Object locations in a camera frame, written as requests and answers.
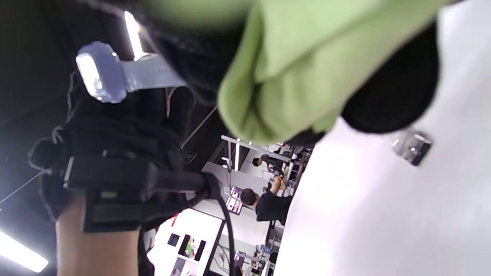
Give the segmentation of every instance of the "white surface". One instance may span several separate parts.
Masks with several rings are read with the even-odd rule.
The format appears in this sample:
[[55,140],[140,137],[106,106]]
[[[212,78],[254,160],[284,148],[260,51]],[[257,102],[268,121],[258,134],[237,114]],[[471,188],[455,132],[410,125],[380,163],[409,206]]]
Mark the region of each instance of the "white surface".
[[275,275],[491,275],[490,14],[491,1],[467,0],[440,18],[438,96],[415,125],[435,142],[421,167],[341,121],[316,146]]
[[[172,226],[173,222],[174,218],[167,220],[160,226],[155,237],[155,246],[148,252],[148,259],[155,266],[155,276],[171,275],[177,258],[198,263],[178,254],[185,235],[190,235],[197,240],[198,244],[201,240],[206,242],[196,274],[196,276],[202,276],[211,255],[213,244],[219,235],[221,219],[187,209],[177,216],[174,226]],[[167,244],[171,234],[179,235],[179,241],[175,247]]]

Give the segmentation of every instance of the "black ceiling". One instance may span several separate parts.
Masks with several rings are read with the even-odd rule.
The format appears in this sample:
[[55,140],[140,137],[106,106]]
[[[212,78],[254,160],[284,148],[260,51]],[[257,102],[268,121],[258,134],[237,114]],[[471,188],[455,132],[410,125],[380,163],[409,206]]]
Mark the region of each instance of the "black ceiling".
[[[0,33],[1,200],[37,174],[27,165],[27,152],[64,121],[76,51],[101,40],[110,43],[122,59],[129,59],[131,46],[123,20],[71,1],[0,1]],[[198,107],[193,126],[211,109]],[[187,169],[200,171],[226,132],[215,112],[184,149],[197,153]],[[38,198],[37,182],[20,189],[0,208],[0,230],[55,265],[54,225]],[[37,275],[54,274],[50,266]],[[0,275],[36,274],[0,257]]]

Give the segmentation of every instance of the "man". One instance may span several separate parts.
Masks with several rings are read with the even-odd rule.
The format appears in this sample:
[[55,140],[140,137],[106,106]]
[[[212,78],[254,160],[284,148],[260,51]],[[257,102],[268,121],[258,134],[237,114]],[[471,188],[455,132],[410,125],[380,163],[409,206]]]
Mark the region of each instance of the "man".
[[271,189],[262,196],[259,196],[249,188],[242,192],[242,203],[256,208],[257,221],[278,220],[281,224],[285,223],[293,197],[291,195],[287,197],[276,196],[282,184],[281,177],[276,176]]

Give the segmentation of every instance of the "white wall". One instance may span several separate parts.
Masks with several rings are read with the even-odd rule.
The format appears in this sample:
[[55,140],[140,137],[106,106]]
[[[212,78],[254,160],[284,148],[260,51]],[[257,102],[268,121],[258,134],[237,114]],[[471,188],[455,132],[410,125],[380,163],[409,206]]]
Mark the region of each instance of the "white wall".
[[[222,166],[208,162],[202,171],[214,174],[219,181],[224,183],[225,186],[227,185],[226,170]],[[264,179],[254,177],[240,171],[232,172],[232,185],[239,188],[251,188],[256,193],[262,194],[262,187],[266,186],[267,184],[268,182]],[[216,200],[203,200],[198,203],[194,209],[221,219],[225,219]],[[235,240],[254,246],[264,243],[268,232],[269,222],[257,222],[256,213],[253,210],[243,208],[239,216],[230,213],[230,219],[232,220],[232,229],[234,231]],[[228,231],[224,229],[223,234],[228,235]]]

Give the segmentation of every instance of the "ceiling light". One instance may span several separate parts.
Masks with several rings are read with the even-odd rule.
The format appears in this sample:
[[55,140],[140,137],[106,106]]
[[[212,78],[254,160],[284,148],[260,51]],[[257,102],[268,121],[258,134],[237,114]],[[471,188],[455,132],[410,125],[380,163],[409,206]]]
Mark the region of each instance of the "ceiling light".
[[234,170],[235,171],[238,171],[239,170],[239,151],[241,149],[241,146],[239,145],[239,143],[236,143],[235,144],[235,168]]
[[138,35],[140,26],[135,21],[133,15],[127,11],[124,12],[124,19],[126,22],[126,29],[128,30],[128,35],[130,36],[131,48],[133,49],[135,60],[138,60],[145,55],[143,48],[141,47],[140,36]]
[[1,231],[0,255],[36,273],[41,272],[48,265],[48,261],[45,258],[21,245]]

